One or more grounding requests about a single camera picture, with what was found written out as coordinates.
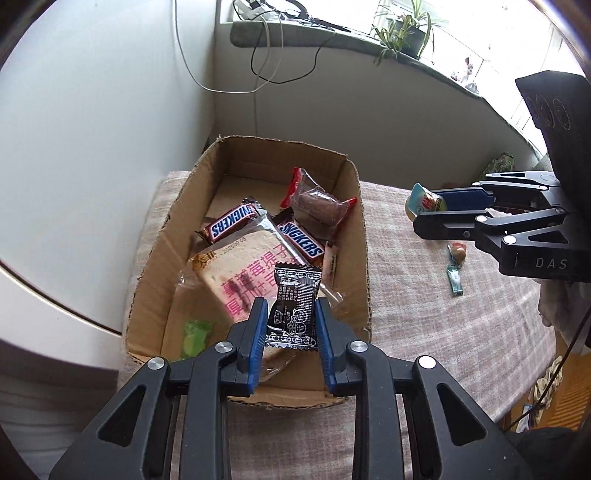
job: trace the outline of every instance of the checkered tablecloth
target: checkered tablecloth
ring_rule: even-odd
[[[171,173],[154,199],[138,248],[128,308],[151,245],[188,174]],[[542,325],[537,311],[539,285],[500,275],[496,261],[468,243],[461,272],[465,293],[452,297],[445,273],[446,243],[414,234],[404,213],[409,192],[363,182],[361,192],[372,343],[406,360],[425,353],[434,356],[493,420],[500,419],[554,359],[554,331]],[[137,369],[123,355],[120,384]],[[235,480],[351,476],[353,400],[319,410],[230,404],[229,431]],[[405,455],[408,460],[408,449]],[[175,457],[173,470],[177,468]]]

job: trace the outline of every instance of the cloth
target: cloth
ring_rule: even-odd
[[[157,192],[138,248],[128,309],[137,277],[164,223],[164,205],[170,206],[187,175],[171,174]],[[404,212],[409,191],[362,182],[361,194],[367,224],[372,343],[406,360],[426,353],[434,356],[493,420],[499,420],[555,356],[554,331],[542,325],[536,309],[538,285],[526,278],[504,277],[490,255],[468,242],[462,268],[465,292],[452,297],[445,273],[447,244],[414,234]],[[124,354],[119,384],[138,367]],[[350,478],[354,399],[318,410],[231,403],[228,422],[235,480]],[[404,416],[401,430],[406,439]],[[408,443],[404,455],[410,474]],[[173,472],[177,471],[178,451],[173,458]]]
[[[550,365],[546,369],[546,373],[544,374],[544,376],[535,381],[534,404],[537,403],[540,400],[540,398],[542,397],[544,390],[546,390],[546,388],[550,384],[550,380],[551,380],[552,376],[556,373],[556,370],[558,370],[558,366],[560,365],[561,361],[562,361],[562,356],[561,355],[557,356],[554,359],[554,361],[552,362],[552,365]],[[562,383],[562,370],[560,370],[558,372],[558,374],[556,375],[556,378],[554,379],[554,381],[550,385],[550,389],[548,390],[548,393],[544,397],[544,408],[539,408],[538,410],[536,410],[534,412],[534,418],[535,418],[536,425],[538,425],[540,423],[540,420],[542,419],[542,414],[543,414],[544,410],[548,410],[550,408],[550,405],[552,405],[552,397],[554,396],[554,392],[556,392],[556,390],[558,390],[558,386],[561,383]]]
[[[540,284],[540,302],[538,310],[542,315],[542,323],[553,326],[560,332],[567,345],[573,341],[583,316],[591,306],[591,284],[569,283],[562,280],[536,280]],[[585,346],[591,322],[581,330],[574,344],[572,353],[585,355],[591,349]]]

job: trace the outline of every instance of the candy wrapper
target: candy wrapper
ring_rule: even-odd
[[[266,346],[317,349],[314,301],[321,278],[322,270],[318,267],[275,265],[278,291],[267,322]]]
[[[454,262],[458,268],[461,268],[466,259],[466,245],[461,244],[460,242],[449,242],[447,248],[452,262]]]
[[[198,234],[208,244],[214,244],[237,232],[248,223],[266,214],[266,212],[260,203],[249,197],[244,199],[240,205],[227,211],[220,218],[200,230]]]
[[[190,260],[191,269],[223,305],[230,323],[246,320],[256,297],[264,297],[269,305],[275,302],[277,262],[306,263],[266,214]],[[296,354],[297,351],[265,347],[261,381],[280,372]]]
[[[331,240],[357,202],[351,198],[338,201],[318,185],[303,168],[294,168],[287,195],[281,208],[292,207],[295,219],[316,239]]]
[[[415,183],[407,198],[404,210],[413,222],[417,215],[423,212],[445,212],[447,205],[443,197],[430,192],[420,183]]]
[[[207,339],[213,329],[210,322],[191,320],[187,322],[183,332],[181,360],[197,356],[207,346]]]
[[[310,235],[294,218],[292,207],[282,210],[273,217],[273,223],[296,247],[310,265],[322,266],[324,245]]]
[[[458,297],[464,295],[464,289],[462,288],[462,281],[460,280],[460,273],[457,267],[450,265],[446,271],[450,287],[452,288],[452,296]]]

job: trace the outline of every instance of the cable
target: cable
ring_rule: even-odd
[[[558,367],[556,368],[556,370],[552,374],[552,377],[550,378],[550,381],[548,382],[548,385],[546,386],[546,388],[544,389],[544,391],[540,395],[540,398],[538,399],[538,401],[536,403],[534,403],[528,411],[526,411],[524,414],[522,414],[519,417],[517,417],[517,419],[513,423],[511,423],[511,425],[509,425],[505,430],[503,430],[504,433],[506,433],[509,430],[511,430],[515,425],[517,425],[519,423],[519,421],[521,419],[524,419],[530,413],[532,413],[534,410],[537,410],[538,408],[541,407],[542,401],[543,401],[544,397],[546,396],[546,394],[550,390],[550,387],[552,386],[552,383],[554,383],[554,380],[556,379],[556,377],[560,373],[560,370],[562,369],[562,366],[566,362],[566,359],[569,357],[570,351],[573,349],[574,344],[576,343],[577,339],[579,338],[579,335],[581,334],[581,331],[583,330],[583,327],[585,326],[585,323],[587,323],[587,320],[589,319],[589,315],[591,315],[591,307],[589,307],[589,309],[587,310],[587,312],[583,316],[583,320],[581,320],[581,323],[580,323],[579,327],[577,328],[576,332],[574,333],[574,337],[570,341],[570,345],[566,349],[566,352],[564,353],[564,356],[562,358],[562,361],[558,364]]]
[[[313,24],[313,25],[315,24],[315,25],[317,25],[320,28],[325,28],[325,29],[331,31],[328,27],[325,27],[324,25],[320,25],[318,23],[315,23],[313,20],[310,20],[310,23]],[[330,40],[332,40],[336,36],[336,30],[334,28],[332,29],[332,33],[333,34],[329,38],[327,38],[326,40],[324,40],[320,44],[320,46],[318,47],[318,50],[316,50],[316,54],[314,55],[314,66],[312,67],[312,69],[309,72],[307,72],[307,73],[305,73],[303,75],[300,75],[299,77],[296,77],[296,78],[292,78],[292,79],[289,79],[289,80],[283,80],[282,82],[274,82],[273,79],[272,79],[273,77],[271,77],[269,79],[266,79],[262,75],[257,74],[255,72],[255,69],[254,69],[253,62],[254,62],[254,58],[255,58],[256,48],[258,47],[258,44],[259,44],[259,42],[261,40],[261,36],[262,36],[262,30],[261,30],[261,33],[259,35],[258,40],[256,41],[255,48],[253,49],[252,55],[251,55],[251,72],[254,75],[257,75],[258,77],[260,77],[262,80],[265,80],[267,83],[272,83],[273,85],[283,85],[285,83],[290,83],[290,82],[295,82],[296,80],[301,80],[302,78],[307,77],[310,73],[312,73],[316,69],[316,65],[318,63],[318,54],[320,53],[320,50],[322,49],[322,47],[324,47]]]
[[[238,12],[238,10],[236,9],[236,0],[233,0],[232,2],[232,7],[234,8],[234,11],[236,12],[236,16],[240,19],[240,20],[244,20],[240,13]],[[259,14],[256,14],[254,17],[251,18],[251,21],[256,20],[258,17],[266,14],[267,11],[261,12]],[[261,17],[261,19],[263,20],[263,23],[266,25],[265,19],[263,17]],[[269,45],[270,42],[270,38],[271,38],[271,33],[269,32],[269,28],[268,26],[265,29],[265,34],[267,35],[267,45]],[[259,38],[257,40],[257,43],[260,41],[261,39],[261,35],[259,35]],[[257,91],[257,85],[258,85],[258,80],[259,78],[261,78],[261,73],[263,71],[263,69],[265,68],[265,65],[267,63],[267,60],[269,59],[269,52],[271,51],[270,48],[267,48],[267,56],[265,56],[265,61],[262,63],[261,68],[259,69],[258,73],[256,74],[256,79],[255,79],[255,86],[254,86],[254,91],[252,92],[252,115],[254,118],[254,126],[255,126],[255,136],[258,137],[258,113],[257,113],[257,109],[256,109],[256,91]]]
[[[279,26],[281,29],[281,54],[279,56],[279,61],[277,62],[277,65],[275,67],[275,70],[273,71],[273,74],[271,75],[271,77],[269,78],[269,80],[264,79],[265,83],[263,83],[262,85],[260,85],[259,87],[257,87],[254,90],[249,90],[246,92],[229,92],[229,91],[225,91],[225,90],[214,90],[208,87],[205,87],[203,85],[201,85],[201,83],[199,83],[199,81],[195,78],[195,76],[193,75],[193,72],[191,72],[191,69],[189,68],[189,65],[187,64],[187,59],[185,58],[184,55],[184,51],[183,51],[183,46],[181,44],[181,39],[180,36],[178,34],[178,14],[177,14],[177,0],[173,0],[173,7],[174,7],[174,32],[176,35],[176,39],[177,39],[177,44],[178,44],[178,49],[181,52],[181,56],[183,58],[183,63],[185,65],[185,68],[187,69],[189,75],[191,76],[191,78],[193,79],[193,81],[195,83],[197,83],[197,85],[199,85],[202,89],[207,90],[208,92],[213,92],[213,93],[255,93],[258,90],[260,90],[261,88],[263,88],[265,85],[267,85],[268,83],[270,83],[271,79],[273,79],[273,77],[275,77],[275,74],[277,73],[277,70],[279,70],[279,65],[281,64],[281,60],[283,59],[283,23],[281,23],[281,16],[278,15],[277,18],[279,20]],[[261,69],[258,73],[256,73],[258,78],[263,78],[261,76],[262,73],[262,69],[264,68],[265,64],[267,63],[267,59],[269,58],[269,54],[271,52],[271,34],[269,32],[269,25],[267,24],[267,21],[265,20],[265,17],[261,16],[261,20],[263,22],[263,26],[265,28],[265,33],[267,34],[267,56],[265,58],[265,61],[263,62],[263,65],[261,66]]]

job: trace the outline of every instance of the black cable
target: black cable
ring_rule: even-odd
[[[576,343],[577,339],[579,338],[579,335],[581,334],[581,331],[583,330],[583,327],[585,326],[585,323],[587,323],[587,320],[589,318],[589,315],[591,315],[591,307],[589,307],[589,309],[587,310],[587,312],[583,316],[583,320],[581,320],[581,323],[580,323],[579,327],[577,328],[577,331],[574,333],[574,337],[570,341],[569,347],[566,349],[566,352],[564,353],[564,356],[562,357],[561,362],[558,364],[558,367],[556,368],[556,370],[552,374],[552,377],[550,378],[550,381],[548,382],[548,385],[546,386],[546,388],[542,392],[542,395],[540,396],[540,398],[538,399],[538,401],[535,404],[533,404],[528,411],[526,411],[524,414],[522,414],[519,417],[517,417],[517,419],[513,423],[511,423],[511,425],[509,425],[505,430],[503,430],[504,433],[506,433],[509,430],[511,430],[515,425],[517,425],[519,423],[519,421],[521,419],[524,419],[530,413],[532,413],[534,410],[537,410],[538,408],[541,407],[542,401],[543,401],[544,397],[546,396],[546,394],[550,390],[550,387],[552,386],[552,383],[554,383],[554,380],[556,379],[556,377],[560,373],[560,370],[562,370],[562,366],[566,362],[566,359],[569,357],[570,351],[573,349],[574,344]]]
[[[236,0],[234,0],[234,1],[232,2],[232,8],[233,8],[233,9],[234,9],[234,11],[236,12],[236,16],[237,16],[237,17],[238,17],[240,20],[244,20],[244,19],[243,19],[243,18],[240,16],[240,14],[238,13],[238,10],[236,9]]]
[[[269,8],[272,8],[273,10],[275,10],[278,13],[280,12],[282,14],[285,14],[287,16],[287,18],[291,18],[292,20],[307,20],[310,18],[310,14],[308,13],[308,10],[306,9],[306,7],[304,7],[304,5],[299,3],[297,0],[285,0],[285,1],[288,2],[289,4],[292,4],[294,7],[297,8],[297,12],[298,12],[297,15],[292,15],[289,12],[277,10],[277,7],[275,7],[275,5],[270,5],[267,0],[261,0],[261,2],[264,3],[266,6],[268,6]]]
[[[319,25],[319,24],[316,24],[316,25],[318,25],[320,28],[325,28],[325,29],[329,30],[329,29],[328,29],[327,27],[325,27],[324,25]],[[258,37],[258,39],[257,39],[257,41],[256,41],[256,45],[255,45],[254,49],[252,50],[252,55],[251,55],[251,72],[252,72],[254,75],[257,75],[257,73],[255,72],[255,69],[254,69],[254,58],[255,58],[255,52],[256,52],[256,49],[257,49],[257,47],[258,47],[258,44],[259,44],[259,42],[261,41],[262,32],[263,32],[263,31],[261,30],[261,33],[259,33],[259,37]],[[305,77],[307,77],[307,76],[308,76],[310,73],[312,73],[312,72],[313,72],[313,71],[316,69],[316,65],[317,65],[317,63],[318,63],[318,54],[320,53],[320,50],[322,49],[322,47],[324,47],[324,46],[325,46],[325,45],[326,45],[326,44],[327,44],[327,43],[328,43],[330,40],[332,40],[332,39],[333,39],[333,38],[336,36],[336,30],[332,29],[332,33],[333,33],[333,34],[332,34],[332,35],[331,35],[329,38],[327,38],[326,40],[324,40],[324,41],[323,41],[323,42],[320,44],[320,46],[318,47],[318,50],[316,50],[316,54],[314,55],[314,66],[312,67],[312,69],[311,69],[309,72],[307,72],[307,73],[305,73],[305,74],[303,74],[303,75],[300,75],[299,77],[296,77],[296,78],[292,78],[292,79],[289,79],[289,80],[283,80],[282,82],[275,82],[274,80],[271,80],[271,81],[269,81],[268,79],[266,79],[266,78],[265,78],[265,77],[263,77],[262,75],[258,75],[258,76],[259,76],[259,78],[260,78],[260,79],[262,79],[262,80],[264,80],[264,81],[266,81],[266,82],[269,82],[269,83],[274,83],[275,85],[283,85],[284,83],[295,82],[296,80],[301,80],[302,78],[305,78]]]

